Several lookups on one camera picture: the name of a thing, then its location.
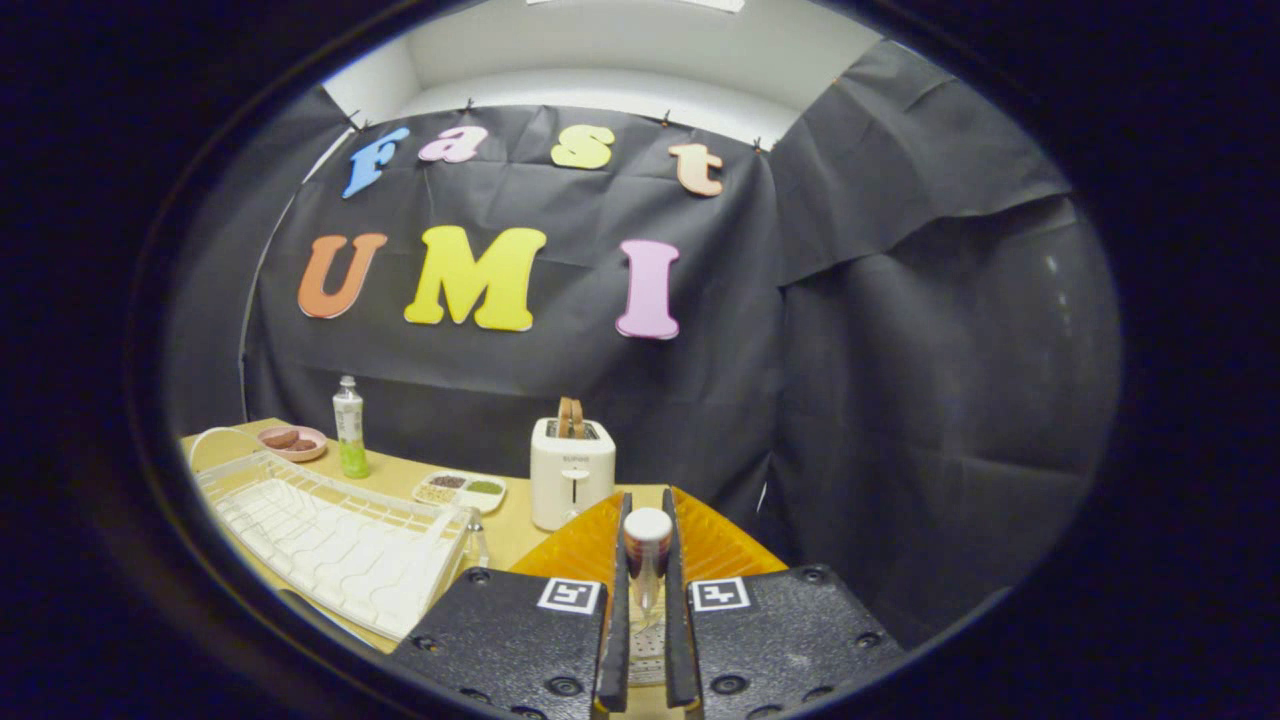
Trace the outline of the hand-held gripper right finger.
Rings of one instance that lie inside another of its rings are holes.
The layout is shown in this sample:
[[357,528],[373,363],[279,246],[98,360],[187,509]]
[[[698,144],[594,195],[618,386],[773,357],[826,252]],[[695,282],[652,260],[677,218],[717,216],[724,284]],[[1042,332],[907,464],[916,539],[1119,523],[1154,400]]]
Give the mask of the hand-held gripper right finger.
[[666,700],[687,719],[767,719],[860,688],[904,648],[824,564],[790,568],[669,487]]

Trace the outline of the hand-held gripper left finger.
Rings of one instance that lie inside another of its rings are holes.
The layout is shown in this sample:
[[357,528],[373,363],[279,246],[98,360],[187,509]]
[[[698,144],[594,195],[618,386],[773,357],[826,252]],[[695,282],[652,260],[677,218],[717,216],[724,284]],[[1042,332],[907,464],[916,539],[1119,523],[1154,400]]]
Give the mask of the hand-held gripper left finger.
[[630,575],[618,492],[507,571],[463,570],[390,653],[481,705],[535,719],[607,719],[628,705]]

